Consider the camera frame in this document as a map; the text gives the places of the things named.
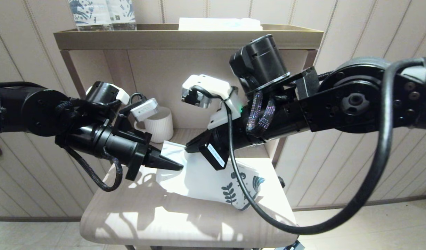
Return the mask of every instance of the sticker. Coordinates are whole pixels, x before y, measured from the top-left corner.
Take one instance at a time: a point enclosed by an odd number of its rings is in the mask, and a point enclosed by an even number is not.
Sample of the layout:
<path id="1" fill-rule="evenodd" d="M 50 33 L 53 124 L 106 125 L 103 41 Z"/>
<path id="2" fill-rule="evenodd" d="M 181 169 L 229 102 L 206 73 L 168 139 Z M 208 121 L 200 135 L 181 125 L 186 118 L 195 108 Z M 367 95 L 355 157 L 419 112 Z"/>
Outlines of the sticker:
<path id="1" fill-rule="evenodd" d="M 111 24 L 105 0 L 68 0 L 77 26 Z"/>
<path id="2" fill-rule="evenodd" d="M 219 156 L 218 152 L 216 152 L 216 149 L 214 149 L 214 147 L 209 144 L 207 146 L 207 149 L 212 153 L 213 157 L 218 161 L 218 163 L 221 165 L 221 167 L 224 166 L 225 162 L 224 160 Z"/>
<path id="3" fill-rule="evenodd" d="M 135 23 L 132 0 L 106 0 L 109 9 L 111 22 L 116 23 Z"/>

